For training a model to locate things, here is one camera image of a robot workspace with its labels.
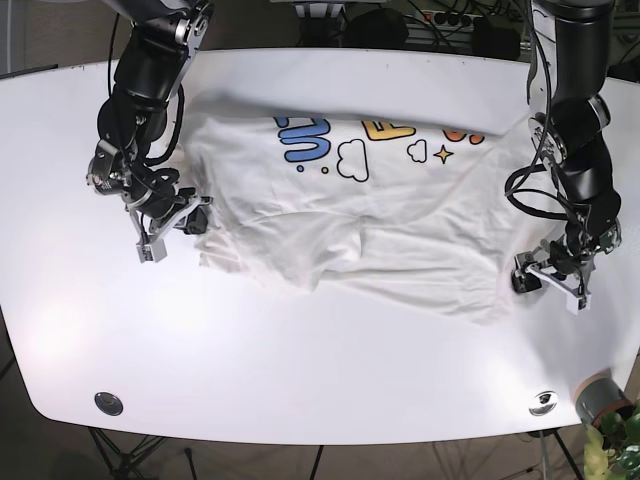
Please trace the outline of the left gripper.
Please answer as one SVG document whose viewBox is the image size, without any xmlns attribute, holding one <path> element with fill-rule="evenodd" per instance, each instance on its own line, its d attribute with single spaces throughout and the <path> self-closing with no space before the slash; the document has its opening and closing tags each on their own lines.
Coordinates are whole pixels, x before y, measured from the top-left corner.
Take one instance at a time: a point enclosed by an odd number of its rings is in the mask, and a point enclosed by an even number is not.
<svg viewBox="0 0 640 480">
<path fill-rule="evenodd" d="M 622 231 L 618 221 L 611 224 L 599 237 L 587 238 L 575 225 L 559 226 L 545 239 L 545 252 L 540 250 L 519 253 L 514 257 L 511 273 L 512 288 L 517 294 L 526 294 L 549 283 L 566 297 L 566 308 L 578 315 L 591 306 L 588 283 L 596 269 L 597 254 L 610 254 L 622 242 Z M 535 276 L 530 267 L 546 274 L 546 281 Z"/>
</svg>

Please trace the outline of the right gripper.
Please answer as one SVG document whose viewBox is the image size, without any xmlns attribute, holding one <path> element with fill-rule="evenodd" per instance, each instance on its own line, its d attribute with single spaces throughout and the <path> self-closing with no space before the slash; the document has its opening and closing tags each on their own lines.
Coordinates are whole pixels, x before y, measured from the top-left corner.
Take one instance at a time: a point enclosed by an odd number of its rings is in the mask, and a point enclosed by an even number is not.
<svg viewBox="0 0 640 480">
<path fill-rule="evenodd" d="M 117 195 L 124 201 L 139 235 L 136 249 L 141 263 L 159 263 L 166 258 L 164 237 L 171 229 L 191 236 L 207 231 L 207 212 L 213 198 L 200 196 L 190 188 L 178 191 L 176 169 L 152 170 L 100 140 L 86 180 L 98 194 Z"/>
</svg>

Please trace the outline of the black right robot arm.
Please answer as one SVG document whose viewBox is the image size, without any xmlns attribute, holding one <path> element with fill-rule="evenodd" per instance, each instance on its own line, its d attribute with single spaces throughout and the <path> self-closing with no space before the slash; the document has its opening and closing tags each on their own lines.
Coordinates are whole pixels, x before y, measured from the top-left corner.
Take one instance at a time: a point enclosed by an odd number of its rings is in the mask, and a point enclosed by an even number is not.
<svg viewBox="0 0 640 480">
<path fill-rule="evenodd" d="M 142 262 L 166 255 L 173 229 L 201 235 L 211 202 L 178 185 L 168 166 L 185 110 L 182 81 L 212 19 L 209 1 L 113 1 L 132 32 L 119 60 L 110 59 L 108 98 L 97 118 L 100 137 L 86 180 L 98 194 L 117 195 L 139 235 Z"/>
</svg>

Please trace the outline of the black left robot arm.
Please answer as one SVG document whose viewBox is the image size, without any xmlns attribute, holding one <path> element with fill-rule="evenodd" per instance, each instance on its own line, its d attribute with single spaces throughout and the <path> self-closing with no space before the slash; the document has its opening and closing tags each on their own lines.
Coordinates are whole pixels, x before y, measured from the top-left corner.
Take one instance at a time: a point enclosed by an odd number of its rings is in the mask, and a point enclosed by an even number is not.
<svg viewBox="0 0 640 480">
<path fill-rule="evenodd" d="M 507 200 L 534 217 L 560 221 L 563 233 L 515 256 L 518 294 L 550 285 L 578 313 L 590 306 L 595 257 L 621 243 L 622 200 L 603 137 L 611 122 L 600 92 L 608 71 L 612 1 L 527 1 L 521 14 L 531 44 L 527 77 L 531 164 L 505 182 Z"/>
</svg>

